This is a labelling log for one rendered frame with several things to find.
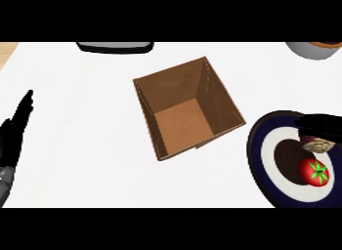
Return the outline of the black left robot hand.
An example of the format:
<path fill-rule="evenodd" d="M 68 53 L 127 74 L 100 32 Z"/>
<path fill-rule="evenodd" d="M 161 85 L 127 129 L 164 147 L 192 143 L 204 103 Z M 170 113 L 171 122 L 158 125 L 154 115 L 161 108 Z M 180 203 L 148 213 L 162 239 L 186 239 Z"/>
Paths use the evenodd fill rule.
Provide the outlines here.
<path fill-rule="evenodd" d="M 7 118 L 0 126 L 0 168 L 16 167 L 22 152 L 23 133 L 32 112 L 32 90 L 28 90 L 14 115 Z"/>

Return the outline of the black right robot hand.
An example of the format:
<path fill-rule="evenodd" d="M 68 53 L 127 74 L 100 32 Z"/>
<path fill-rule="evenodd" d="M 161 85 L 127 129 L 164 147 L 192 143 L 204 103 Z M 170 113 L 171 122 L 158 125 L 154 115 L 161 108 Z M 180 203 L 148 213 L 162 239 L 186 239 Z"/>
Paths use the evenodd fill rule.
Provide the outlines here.
<path fill-rule="evenodd" d="M 306 114 L 294 124 L 299 133 L 342 144 L 342 116 L 330 114 Z"/>

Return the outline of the red tomato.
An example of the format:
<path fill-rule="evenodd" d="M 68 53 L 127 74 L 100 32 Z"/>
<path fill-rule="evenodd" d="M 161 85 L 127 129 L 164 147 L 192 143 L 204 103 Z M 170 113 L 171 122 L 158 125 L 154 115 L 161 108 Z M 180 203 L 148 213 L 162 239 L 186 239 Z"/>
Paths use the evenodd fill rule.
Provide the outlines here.
<path fill-rule="evenodd" d="M 315 159 L 306 158 L 300 162 L 299 173 L 305 183 L 313 187 L 324 187 L 330 181 L 327 166 Z"/>

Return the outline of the dark blue and white plate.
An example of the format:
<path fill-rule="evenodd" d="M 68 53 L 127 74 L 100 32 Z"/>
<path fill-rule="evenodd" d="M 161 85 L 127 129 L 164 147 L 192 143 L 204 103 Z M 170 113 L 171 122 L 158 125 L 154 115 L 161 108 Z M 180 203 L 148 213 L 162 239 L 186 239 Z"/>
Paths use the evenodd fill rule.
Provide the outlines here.
<path fill-rule="evenodd" d="M 303 149 L 299 126 L 300 112 L 269 112 L 250 131 L 247 157 L 256 184 L 276 208 L 342 208 L 342 145 L 325 153 Z M 324 187 L 308 185 L 299 166 L 315 158 L 328 168 L 330 181 Z"/>

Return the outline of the brown cardboard box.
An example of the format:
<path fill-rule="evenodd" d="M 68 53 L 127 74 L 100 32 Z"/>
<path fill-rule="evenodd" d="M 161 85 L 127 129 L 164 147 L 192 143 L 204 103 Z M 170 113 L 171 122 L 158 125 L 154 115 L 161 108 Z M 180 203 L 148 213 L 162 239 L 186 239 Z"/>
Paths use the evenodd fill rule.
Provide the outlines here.
<path fill-rule="evenodd" d="M 205 57 L 133 82 L 158 161 L 199 148 L 245 125 Z"/>

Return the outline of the beige cupcake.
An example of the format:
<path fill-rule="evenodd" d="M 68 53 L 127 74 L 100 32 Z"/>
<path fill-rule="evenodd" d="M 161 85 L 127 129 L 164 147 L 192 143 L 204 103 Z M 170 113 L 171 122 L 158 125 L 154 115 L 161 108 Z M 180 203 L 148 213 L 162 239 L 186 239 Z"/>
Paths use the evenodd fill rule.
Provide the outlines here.
<path fill-rule="evenodd" d="M 334 147 L 334 142 L 313 136 L 302 136 L 300 142 L 303 144 L 303 149 L 315 153 L 325 153 Z"/>

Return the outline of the grey pot with brown rim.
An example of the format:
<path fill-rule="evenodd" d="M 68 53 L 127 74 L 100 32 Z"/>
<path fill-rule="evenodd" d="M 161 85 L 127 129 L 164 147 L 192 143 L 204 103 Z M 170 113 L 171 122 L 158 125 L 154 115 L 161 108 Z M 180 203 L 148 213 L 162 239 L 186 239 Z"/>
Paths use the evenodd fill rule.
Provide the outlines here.
<path fill-rule="evenodd" d="M 342 42 L 287 42 L 290 50 L 303 58 L 325 60 L 342 48 Z"/>

